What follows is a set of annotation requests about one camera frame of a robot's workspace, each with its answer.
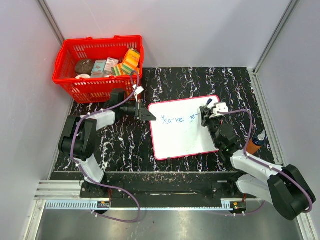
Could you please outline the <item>blue capped whiteboard marker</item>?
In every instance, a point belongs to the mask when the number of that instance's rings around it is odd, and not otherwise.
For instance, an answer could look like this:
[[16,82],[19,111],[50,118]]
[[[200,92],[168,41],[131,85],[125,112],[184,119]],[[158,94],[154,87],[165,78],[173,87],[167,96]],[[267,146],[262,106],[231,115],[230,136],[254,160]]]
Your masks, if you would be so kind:
[[205,104],[205,108],[207,108],[208,107],[208,105],[211,103],[213,101],[213,99],[212,98],[210,98],[210,99],[208,99],[208,101],[206,102],[206,104]]

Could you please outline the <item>pink framed whiteboard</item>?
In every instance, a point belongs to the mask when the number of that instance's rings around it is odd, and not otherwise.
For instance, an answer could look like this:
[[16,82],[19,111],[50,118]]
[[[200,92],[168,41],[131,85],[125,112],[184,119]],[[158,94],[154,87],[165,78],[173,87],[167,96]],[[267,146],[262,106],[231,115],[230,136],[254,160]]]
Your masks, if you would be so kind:
[[207,127],[201,125],[200,107],[213,107],[216,95],[155,102],[148,110],[156,117],[150,121],[153,152],[156,160],[217,152]]

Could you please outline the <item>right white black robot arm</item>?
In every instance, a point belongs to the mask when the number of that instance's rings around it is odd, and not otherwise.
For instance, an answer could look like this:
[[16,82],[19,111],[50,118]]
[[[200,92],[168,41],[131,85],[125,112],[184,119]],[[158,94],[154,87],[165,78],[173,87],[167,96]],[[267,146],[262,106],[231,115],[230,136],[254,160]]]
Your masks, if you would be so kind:
[[222,122],[223,116],[231,114],[224,102],[213,107],[206,104],[199,110],[201,126],[208,129],[224,166],[238,171],[236,180],[227,186],[231,197],[243,194],[258,197],[290,221],[311,212],[316,196],[297,167],[262,160],[247,151],[247,144],[240,148],[234,127]]

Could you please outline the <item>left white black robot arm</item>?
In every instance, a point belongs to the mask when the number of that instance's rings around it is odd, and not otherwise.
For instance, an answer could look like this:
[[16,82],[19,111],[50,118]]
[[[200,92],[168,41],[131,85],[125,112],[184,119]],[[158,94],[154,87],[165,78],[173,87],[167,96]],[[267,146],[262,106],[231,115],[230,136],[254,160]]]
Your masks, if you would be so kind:
[[97,132],[117,123],[124,115],[133,116],[138,121],[156,121],[157,118],[142,101],[129,101],[122,88],[111,91],[106,108],[83,116],[69,115],[66,119],[58,149],[69,156],[80,168],[84,180],[91,185],[91,192],[98,198],[107,195],[108,185],[103,182],[104,171],[94,156]]

